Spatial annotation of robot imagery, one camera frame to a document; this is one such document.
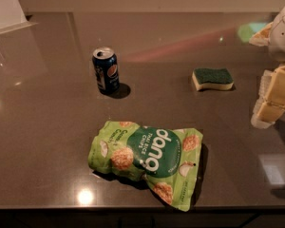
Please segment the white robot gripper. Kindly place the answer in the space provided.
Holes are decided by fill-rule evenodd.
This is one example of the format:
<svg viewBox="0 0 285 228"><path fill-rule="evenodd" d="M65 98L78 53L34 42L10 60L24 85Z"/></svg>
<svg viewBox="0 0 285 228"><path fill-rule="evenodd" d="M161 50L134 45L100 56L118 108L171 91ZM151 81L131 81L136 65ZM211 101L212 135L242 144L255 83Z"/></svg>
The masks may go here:
<svg viewBox="0 0 285 228"><path fill-rule="evenodd" d="M285 63L285 6L275 17L255 33L249 43L258 47L267 47L269 53L280 63ZM285 64L274 71L265 70L260 81L251 124L258 129L266 129L275 124L285 113Z"/></svg>

